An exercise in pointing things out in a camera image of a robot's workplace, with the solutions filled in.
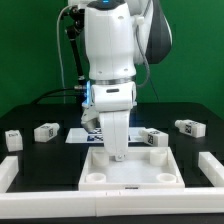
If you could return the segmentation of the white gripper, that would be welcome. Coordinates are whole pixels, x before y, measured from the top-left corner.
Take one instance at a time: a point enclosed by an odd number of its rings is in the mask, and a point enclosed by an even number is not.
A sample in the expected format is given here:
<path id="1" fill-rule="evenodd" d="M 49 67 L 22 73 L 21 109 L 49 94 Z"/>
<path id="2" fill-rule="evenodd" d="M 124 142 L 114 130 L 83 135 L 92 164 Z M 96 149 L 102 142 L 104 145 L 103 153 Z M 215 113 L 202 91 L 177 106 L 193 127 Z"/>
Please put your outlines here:
<path id="1" fill-rule="evenodd" d="M 123 161 L 128 149 L 130 111 L 136 99 L 136 84 L 92 85 L 92 100 L 99 114 L 104 147 L 116 161 Z"/>

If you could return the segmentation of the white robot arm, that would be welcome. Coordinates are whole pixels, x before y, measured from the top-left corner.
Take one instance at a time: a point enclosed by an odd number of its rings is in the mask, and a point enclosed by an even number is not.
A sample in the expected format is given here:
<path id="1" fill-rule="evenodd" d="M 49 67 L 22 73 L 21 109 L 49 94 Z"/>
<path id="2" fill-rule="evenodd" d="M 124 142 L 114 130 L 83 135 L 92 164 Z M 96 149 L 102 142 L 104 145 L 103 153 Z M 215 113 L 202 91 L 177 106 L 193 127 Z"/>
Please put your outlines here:
<path id="1" fill-rule="evenodd" d="M 137 64 L 161 62 L 172 34 L 160 0 L 68 0 L 81 15 L 89 62 L 87 130 L 99 123 L 106 152 L 117 161 L 128 152 L 130 112 L 136 100 Z"/>

